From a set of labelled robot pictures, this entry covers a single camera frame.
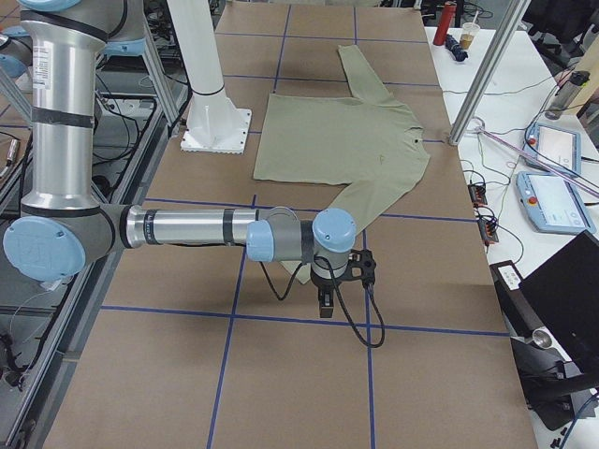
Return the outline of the olive green long-sleeve shirt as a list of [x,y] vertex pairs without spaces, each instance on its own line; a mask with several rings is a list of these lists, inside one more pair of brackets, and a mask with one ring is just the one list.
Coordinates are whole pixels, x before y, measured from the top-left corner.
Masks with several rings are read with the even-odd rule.
[[359,47],[338,53],[348,97],[271,94],[254,178],[341,185],[331,202],[365,229],[422,179],[423,127],[379,79]]

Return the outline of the small orange electronics board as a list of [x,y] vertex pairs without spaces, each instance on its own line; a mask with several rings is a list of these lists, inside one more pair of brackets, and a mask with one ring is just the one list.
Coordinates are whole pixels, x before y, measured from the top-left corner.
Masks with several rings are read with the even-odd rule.
[[487,187],[484,182],[470,182],[468,184],[468,192],[474,208],[479,208],[488,205]]

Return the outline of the silver metal cup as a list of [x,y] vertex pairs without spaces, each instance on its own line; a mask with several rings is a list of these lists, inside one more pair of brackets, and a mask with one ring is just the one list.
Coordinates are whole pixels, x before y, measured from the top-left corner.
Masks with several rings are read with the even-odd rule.
[[553,338],[545,328],[537,328],[532,332],[531,344],[541,350],[547,350],[553,346]]

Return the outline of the grabber stick with white hook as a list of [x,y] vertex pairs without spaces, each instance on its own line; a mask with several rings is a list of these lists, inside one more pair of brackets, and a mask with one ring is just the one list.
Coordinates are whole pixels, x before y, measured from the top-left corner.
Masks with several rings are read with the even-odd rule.
[[473,121],[478,122],[478,125],[474,128],[467,128],[466,129],[467,134],[476,134],[476,135],[482,134],[483,136],[494,141],[495,143],[498,143],[500,145],[505,146],[506,148],[508,148],[510,150],[513,150],[519,156],[521,156],[524,159],[526,159],[527,161],[532,162],[533,164],[541,167],[545,171],[563,178],[567,182],[575,185],[576,187],[580,188],[582,191],[590,194],[591,196],[594,196],[595,198],[598,197],[598,185],[597,184],[595,184],[595,183],[589,181],[588,179],[582,177],[581,175],[575,173],[571,169],[568,169],[563,166],[558,166],[555,161],[540,154],[535,149],[525,151],[525,150],[521,149],[520,147],[512,145],[511,143],[507,142],[506,140],[500,138],[497,134],[494,134],[494,133],[491,133],[490,131],[488,131],[485,128],[485,123],[481,118],[474,117]]

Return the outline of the near blue teach pendant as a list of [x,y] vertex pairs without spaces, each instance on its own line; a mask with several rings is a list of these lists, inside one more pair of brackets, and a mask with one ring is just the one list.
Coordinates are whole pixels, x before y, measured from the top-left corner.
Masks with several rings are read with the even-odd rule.
[[596,226],[576,188],[558,176],[521,171],[516,177],[519,200],[533,227],[541,233],[577,235]]

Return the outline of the blue teach pendant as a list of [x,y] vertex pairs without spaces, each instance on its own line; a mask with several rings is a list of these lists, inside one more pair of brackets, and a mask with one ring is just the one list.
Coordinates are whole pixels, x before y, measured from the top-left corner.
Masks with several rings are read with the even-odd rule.
[[519,200],[533,227],[541,233],[577,235],[596,226],[576,188],[558,176],[521,171],[516,177]]
[[[578,132],[564,130],[545,123],[534,123],[524,136],[523,150],[535,149],[555,161],[558,166],[581,173],[581,139]],[[530,167],[541,167],[526,161]]]

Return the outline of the dark blue folded umbrella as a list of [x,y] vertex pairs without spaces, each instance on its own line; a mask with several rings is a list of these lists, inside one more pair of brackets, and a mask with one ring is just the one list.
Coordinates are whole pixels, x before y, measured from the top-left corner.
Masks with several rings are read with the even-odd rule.
[[467,51],[460,45],[459,41],[450,34],[446,35],[445,47],[456,62],[462,63],[468,58]]

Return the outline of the far blue teach pendant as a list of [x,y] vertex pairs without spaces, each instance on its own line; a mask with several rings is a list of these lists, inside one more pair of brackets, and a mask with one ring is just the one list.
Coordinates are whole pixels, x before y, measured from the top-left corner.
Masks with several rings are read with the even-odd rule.
[[[558,166],[581,173],[581,139],[578,132],[564,130],[545,123],[534,123],[524,136],[523,150],[535,149],[555,161]],[[541,167],[526,161],[530,167]]]

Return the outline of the iced coffee cup with straw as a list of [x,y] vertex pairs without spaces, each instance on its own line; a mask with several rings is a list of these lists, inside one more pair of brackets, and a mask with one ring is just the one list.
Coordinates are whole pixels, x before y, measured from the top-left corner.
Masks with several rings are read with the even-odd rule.
[[480,26],[478,24],[478,16],[479,12],[476,12],[473,19],[470,22],[465,22],[461,27],[460,46],[465,51],[467,51],[471,47],[476,35],[480,31]]

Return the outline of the red water bottle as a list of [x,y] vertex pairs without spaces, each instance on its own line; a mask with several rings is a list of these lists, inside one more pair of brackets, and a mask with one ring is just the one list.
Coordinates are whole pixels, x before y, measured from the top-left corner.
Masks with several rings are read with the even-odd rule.
[[432,41],[434,46],[443,46],[446,42],[447,31],[450,27],[457,10],[455,1],[445,1],[442,9],[440,21],[437,25],[436,32]]

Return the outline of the aluminium frame side rack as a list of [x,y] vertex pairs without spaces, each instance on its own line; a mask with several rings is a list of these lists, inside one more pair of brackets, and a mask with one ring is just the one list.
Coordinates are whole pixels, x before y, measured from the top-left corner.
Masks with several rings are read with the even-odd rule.
[[2,165],[1,444],[24,447],[43,384],[95,268],[124,247],[119,217],[153,130],[179,102],[150,32],[105,42],[51,28],[29,44],[25,96],[3,70],[1,92],[26,122],[22,158]]

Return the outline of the aluminium frame post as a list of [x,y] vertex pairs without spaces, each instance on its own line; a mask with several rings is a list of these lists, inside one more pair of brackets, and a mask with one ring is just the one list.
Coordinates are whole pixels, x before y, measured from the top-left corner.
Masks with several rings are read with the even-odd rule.
[[501,62],[511,38],[530,3],[530,0],[512,0],[509,3],[506,13],[493,35],[489,48],[475,74],[473,83],[460,107],[458,116],[453,123],[448,136],[448,143],[450,145],[457,146],[460,143],[467,125],[473,119],[476,108],[489,86],[492,75]]

